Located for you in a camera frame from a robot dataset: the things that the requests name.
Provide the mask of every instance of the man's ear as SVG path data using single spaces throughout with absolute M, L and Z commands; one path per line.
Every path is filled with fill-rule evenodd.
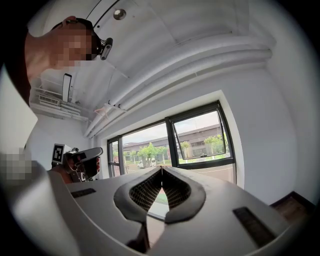
M 76 20 L 76 16 L 69 16 L 62 21 L 62 27 L 67 25 L 67 20 Z

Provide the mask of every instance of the sky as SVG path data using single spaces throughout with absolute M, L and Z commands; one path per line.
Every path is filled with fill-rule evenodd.
M 219 124 L 217 112 L 210 112 L 207 114 L 199 115 L 181 122 L 175 123 L 175 129 L 178 134 L 201 129 L 208 126 Z M 139 143 L 150 140 L 155 140 L 163 137 L 167 137 L 166 124 L 158 124 L 156 126 L 144 129 L 122 138 L 123 144 L 127 143 Z

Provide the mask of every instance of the building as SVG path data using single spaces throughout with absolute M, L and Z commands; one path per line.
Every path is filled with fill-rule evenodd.
M 211 126 L 196 129 L 196 130 L 183 132 L 179 134 L 179 141 L 187 142 L 189 145 L 188 148 L 184 149 L 185 156 L 187 156 L 188 158 L 199 157 L 199 156 L 208 155 L 211 153 L 210 145 L 205 144 L 204 140 L 210 136 L 214 137 L 221 134 L 222 132 L 221 132 L 220 124 L 215 124 L 215 125 L 211 125 Z M 126 161 L 140 161 L 141 158 L 135 155 L 134 156 L 135 159 L 133 159 L 133 156 L 130 155 L 130 153 L 132 151 L 138 152 L 141 148 L 147 147 L 149 143 L 152 143 L 152 145 L 155 146 L 156 148 L 159 148 L 159 147 L 168 148 L 167 153 L 164 154 L 164 159 L 170 160 L 168 137 L 162 137 L 162 138 L 157 138 L 157 139 L 152 139 L 152 140 L 147 140 L 147 141 L 137 142 L 137 143 L 130 142 L 130 143 L 123 144 L 123 152 L 124 152 L 123 157 L 125 157 Z M 179 147 L 178 147 L 178 151 L 179 151 L 179 158 L 182 158 Z M 162 154 L 157 155 L 155 158 L 159 162 L 163 160 Z

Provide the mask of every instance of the white wall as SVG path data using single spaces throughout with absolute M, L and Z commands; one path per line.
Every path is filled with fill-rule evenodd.
M 108 168 L 108 154 L 107 154 L 107 140 L 106 139 L 97 139 L 97 144 L 95 147 L 101 147 L 103 154 L 100 156 L 100 172 L 98 174 L 98 179 L 107 179 L 110 178 L 109 168 Z
M 91 146 L 88 138 L 83 137 L 85 122 L 70 118 L 58 119 L 37 114 L 38 121 L 33 128 L 26 144 L 32 160 L 38 161 L 46 170 L 51 169 L 54 144 L 66 144 L 80 151 Z
M 0 70 L 0 153 L 18 154 L 37 117 L 12 83 L 5 66 Z
M 238 166 L 241 155 L 235 152 L 235 156 L 239 158 L 237 171 L 244 174 L 244 189 L 266 204 L 274 203 L 294 189 L 297 141 L 282 94 L 265 69 L 208 77 L 173 91 L 128 113 L 98 139 L 111 138 L 170 114 L 221 99 L 219 90 L 235 120 L 229 123 L 236 126 L 231 129 L 234 146 L 243 152 L 243 167 Z
M 28 22 L 29 33 L 34 37 L 41 37 L 44 34 L 45 24 L 51 8 L 56 1 L 48 1 Z
M 320 195 L 320 78 L 313 49 L 300 27 L 278 6 L 250 1 L 250 20 L 272 34 L 276 44 L 268 71 L 288 106 L 297 136 L 297 177 L 294 190 L 318 203 Z

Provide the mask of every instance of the window frame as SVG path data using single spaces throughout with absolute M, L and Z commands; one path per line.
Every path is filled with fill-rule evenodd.
M 213 111 L 217 111 L 218 113 L 221 132 L 222 134 L 225 132 L 225 136 L 226 136 L 229 151 L 230 151 L 230 157 L 211 160 L 211 161 L 204 161 L 204 162 L 179 163 L 179 153 L 178 153 L 178 147 L 176 143 L 176 137 L 175 137 L 176 131 L 175 131 L 174 123 L 195 118 L 204 114 L 211 113 Z M 187 110 L 185 112 L 182 112 L 170 117 L 166 117 L 166 124 L 167 124 L 171 163 L 173 167 L 182 168 L 186 170 L 193 170 L 193 169 L 204 169 L 204 168 L 224 166 L 224 165 L 234 164 L 236 162 L 235 154 L 234 154 L 234 146 L 233 146 L 232 138 L 230 136 L 228 122 L 219 101 L 215 101 L 207 105 L 199 106 L 199 107 Z M 226 142 L 224 138 L 223 138 L 223 145 L 224 145 L 224 148 L 226 149 Z
M 176 138 L 175 138 L 174 123 L 184 121 L 184 120 L 187 120 L 190 118 L 194 118 L 197 116 L 201 116 L 201 115 L 204 115 L 207 113 L 211 113 L 213 111 L 217 111 L 222 134 L 224 134 L 224 132 L 225 132 L 226 140 L 228 142 L 228 147 L 229 147 L 229 151 L 230 151 L 230 157 L 216 159 L 216 160 L 210 160 L 210 161 L 203 161 L 203 162 L 179 163 L 179 153 L 178 153 L 178 147 L 177 147 Z M 130 134 L 154 127 L 156 125 L 163 124 L 163 123 L 165 123 L 165 126 L 166 126 L 172 167 L 182 168 L 182 169 L 186 169 L 186 170 L 193 170 L 193 169 L 205 169 L 205 168 L 212 168 L 212 167 L 219 167 L 219 166 L 233 164 L 233 166 L 234 166 L 233 167 L 233 177 L 234 177 L 233 179 L 234 179 L 235 184 L 237 183 L 237 172 L 236 172 L 236 168 L 234 165 L 236 163 L 236 158 L 235 158 L 235 154 L 234 154 L 234 145 L 233 145 L 232 137 L 230 134 L 228 122 L 225 117 L 225 113 L 224 113 L 223 109 L 221 108 L 221 104 L 219 101 L 215 101 L 215 102 L 203 105 L 203 106 L 199 106 L 199 107 L 181 112 L 179 114 L 168 116 L 168 117 L 161 119 L 159 121 L 144 125 L 140 128 L 134 129 L 132 131 L 129 131 L 124 134 L 120 134 L 118 136 L 115 136 L 111 139 L 108 139 L 107 140 L 107 156 L 108 156 L 109 176 L 110 177 L 115 176 L 115 174 L 112 172 L 111 166 L 119 166 L 120 175 L 125 174 L 124 156 L 123 156 L 123 136 L 127 136 Z M 113 142 L 118 142 L 119 163 L 109 161 L 110 159 L 112 159 L 111 152 L 113 151 L 113 149 L 112 149 Z M 224 148 L 226 149 L 226 142 L 225 142 L 224 138 L 223 138 L 223 144 L 224 144 Z
M 111 159 L 113 159 L 113 146 L 112 143 L 118 142 L 118 157 L 119 157 L 119 162 L 112 162 Z M 123 145 L 122 145 L 122 137 L 121 136 L 116 136 L 111 139 L 108 139 L 106 141 L 106 148 L 107 148 L 107 157 L 108 157 L 108 171 L 109 171 L 109 177 L 115 177 L 115 172 L 112 170 L 112 166 L 119 166 L 120 170 L 120 175 L 124 175 L 124 165 L 123 163 L 121 164 L 121 160 L 123 161 L 123 153 L 120 154 L 123 150 Z

